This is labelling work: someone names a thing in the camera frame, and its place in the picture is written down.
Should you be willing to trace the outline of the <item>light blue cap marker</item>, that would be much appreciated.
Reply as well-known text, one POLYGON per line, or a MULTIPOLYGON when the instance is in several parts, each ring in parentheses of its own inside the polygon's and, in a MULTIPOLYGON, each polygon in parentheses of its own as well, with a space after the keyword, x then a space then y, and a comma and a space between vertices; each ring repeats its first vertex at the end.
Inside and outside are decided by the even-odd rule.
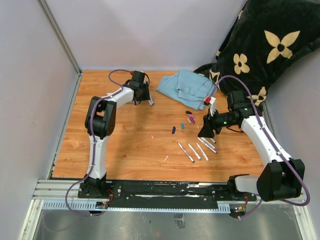
POLYGON ((197 159, 199 161, 201 161, 202 160, 201 156, 196 152, 196 150, 193 148, 193 146, 189 142, 187 144, 188 144, 189 148, 191 149, 191 151, 194 153, 194 155, 197 157, 197 159))

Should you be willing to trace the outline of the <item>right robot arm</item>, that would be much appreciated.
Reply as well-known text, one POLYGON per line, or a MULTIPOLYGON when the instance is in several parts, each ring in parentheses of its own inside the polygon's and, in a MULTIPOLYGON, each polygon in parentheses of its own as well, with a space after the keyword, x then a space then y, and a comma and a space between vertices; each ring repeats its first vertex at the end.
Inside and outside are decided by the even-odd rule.
POLYGON ((270 202, 301 195, 304 163, 301 159, 293 159, 283 150, 256 106, 245 100, 242 91, 227 94, 228 112, 218 112, 216 99, 212 96, 207 97, 204 104, 209 109, 203 117, 203 127, 198 138, 213 138, 220 134, 222 128, 238 126, 250 138, 264 165, 258 177, 248 174, 230 176, 226 188, 230 199, 238 200, 244 193, 250 193, 270 202))

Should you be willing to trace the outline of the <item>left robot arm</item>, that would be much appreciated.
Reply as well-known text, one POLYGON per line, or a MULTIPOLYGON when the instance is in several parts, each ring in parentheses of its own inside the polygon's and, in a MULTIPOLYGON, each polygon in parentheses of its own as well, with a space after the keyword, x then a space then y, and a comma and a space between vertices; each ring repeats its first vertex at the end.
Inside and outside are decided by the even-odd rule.
POLYGON ((89 167, 80 184, 80 198, 104 198, 111 191, 107 187, 106 154, 107 144, 116 126, 117 109, 133 102, 135 105, 150 101, 150 78, 145 72, 130 71, 131 79, 105 96, 92 97, 85 128, 89 135, 89 167))

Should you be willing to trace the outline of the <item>white slim marker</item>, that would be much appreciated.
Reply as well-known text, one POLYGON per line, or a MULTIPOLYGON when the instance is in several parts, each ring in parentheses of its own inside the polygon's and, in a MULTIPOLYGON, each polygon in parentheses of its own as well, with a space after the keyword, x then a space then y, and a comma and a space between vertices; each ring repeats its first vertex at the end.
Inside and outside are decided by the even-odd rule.
POLYGON ((206 155, 206 153, 204 152, 204 150, 202 149, 202 147, 201 147, 197 142, 196 142, 196 145, 197 145, 198 149, 200 150, 201 154, 203 155, 204 159, 205 159, 206 161, 209 161, 209 158, 208 158, 208 156, 206 155))

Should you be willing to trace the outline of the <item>pink marker pen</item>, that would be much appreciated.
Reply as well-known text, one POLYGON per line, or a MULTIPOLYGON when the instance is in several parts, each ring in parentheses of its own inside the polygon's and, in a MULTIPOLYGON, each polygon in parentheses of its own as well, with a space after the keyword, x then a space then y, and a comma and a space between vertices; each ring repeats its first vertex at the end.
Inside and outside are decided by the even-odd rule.
POLYGON ((210 143, 208 140, 206 140, 204 137, 201 137, 200 139, 203 140, 212 149, 214 149, 214 150, 216 149, 216 147, 212 143, 210 143))

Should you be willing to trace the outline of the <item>magenta cap marker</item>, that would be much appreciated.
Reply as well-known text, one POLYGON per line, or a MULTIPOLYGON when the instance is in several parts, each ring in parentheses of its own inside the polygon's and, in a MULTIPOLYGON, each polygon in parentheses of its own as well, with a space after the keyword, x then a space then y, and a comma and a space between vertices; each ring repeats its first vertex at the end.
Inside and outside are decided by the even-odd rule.
POLYGON ((204 144, 207 148, 209 148, 212 152, 214 152, 215 154, 217 154, 217 151, 215 149, 215 147, 210 144, 208 141, 206 141, 205 139, 202 139, 200 137, 197 137, 197 139, 202 143, 204 144))

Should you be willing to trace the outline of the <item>dark blue cap marker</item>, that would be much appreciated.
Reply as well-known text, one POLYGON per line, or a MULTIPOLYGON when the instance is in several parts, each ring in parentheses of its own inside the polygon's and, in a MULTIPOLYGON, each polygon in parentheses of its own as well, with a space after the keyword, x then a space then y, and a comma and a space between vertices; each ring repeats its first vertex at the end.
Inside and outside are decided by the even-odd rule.
POLYGON ((178 146, 181 148, 181 150, 185 153, 185 155, 190 159, 192 163, 195 163, 195 160, 191 157, 191 155, 186 151, 186 149, 179 143, 177 142, 178 146))

